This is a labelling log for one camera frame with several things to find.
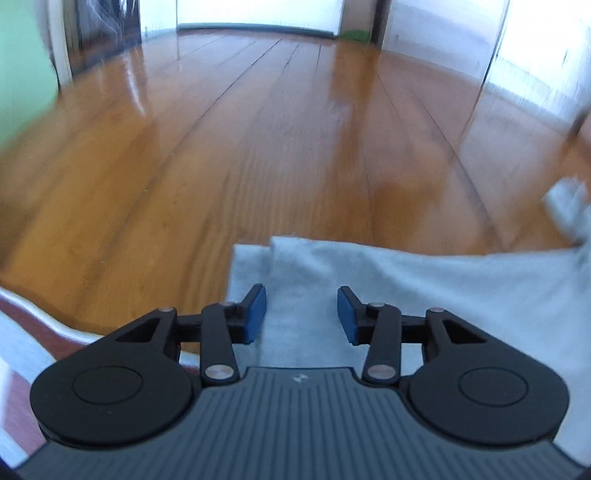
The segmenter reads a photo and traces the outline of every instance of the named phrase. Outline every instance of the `towel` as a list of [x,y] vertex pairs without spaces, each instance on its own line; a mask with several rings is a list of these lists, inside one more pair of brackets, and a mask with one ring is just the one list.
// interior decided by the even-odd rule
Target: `towel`
[[[347,343],[336,295],[349,286],[364,303],[404,314],[444,307],[555,370],[570,406],[555,442],[591,463],[591,275],[578,249],[485,257],[430,257],[337,242],[272,238],[269,247],[236,245],[227,299],[254,283],[267,288],[267,315],[252,345],[236,345],[241,371],[266,367],[348,366],[361,371],[367,346]],[[422,364],[404,345],[402,374]]]

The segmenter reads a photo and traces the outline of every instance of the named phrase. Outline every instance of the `logo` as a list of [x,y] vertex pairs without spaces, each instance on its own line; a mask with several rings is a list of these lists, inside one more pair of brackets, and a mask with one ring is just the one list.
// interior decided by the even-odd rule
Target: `logo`
[[306,374],[297,374],[297,375],[294,375],[293,379],[294,379],[294,382],[303,383],[306,380],[308,380],[308,375],[306,375]]

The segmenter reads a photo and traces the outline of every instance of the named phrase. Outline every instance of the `circular cap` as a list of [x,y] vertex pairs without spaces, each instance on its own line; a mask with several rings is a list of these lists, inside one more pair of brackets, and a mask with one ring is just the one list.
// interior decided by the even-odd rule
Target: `circular cap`
[[97,367],[82,372],[72,389],[81,400],[111,405],[133,397],[142,387],[142,377],[125,367]]
[[563,380],[508,345],[448,346],[413,375],[408,397],[438,433],[486,446],[552,438],[569,405]]
[[205,369],[205,374],[213,380],[227,380],[232,378],[234,369],[230,365],[214,364]]
[[173,424],[193,387],[173,360],[143,345],[102,340],[56,362],[31,386],[31,407],[47,437],[74,447],[140,442]]
[[390,365],[372,365],[368,368],[368,375],[376,380],[390,380],[396,376],[396,369]]
[[460,391],[473,402],[508,407],[527,394],[527,383],[504,368],[475,368],[460,377]]

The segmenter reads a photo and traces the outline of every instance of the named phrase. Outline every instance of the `wooden floor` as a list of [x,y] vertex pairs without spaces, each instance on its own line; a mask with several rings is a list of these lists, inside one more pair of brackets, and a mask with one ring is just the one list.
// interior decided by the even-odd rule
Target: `wooden floor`
[[436,255],[567,246],[540,199],[587,144],[346,41],[162,37],[78,77],[0,156],[6,288],[106,333],[223,299],[271,235]]

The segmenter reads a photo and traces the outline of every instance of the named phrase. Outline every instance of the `green object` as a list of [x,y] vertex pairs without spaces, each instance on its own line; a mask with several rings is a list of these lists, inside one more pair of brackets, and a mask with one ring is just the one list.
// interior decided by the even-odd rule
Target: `green object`
[[347,30],[346,32],[341,33],[339,37],[367,43],[371,40],[371,32],[367,30]]
[[57,97],[56,71],[27,0],[0,0],[0,150]]

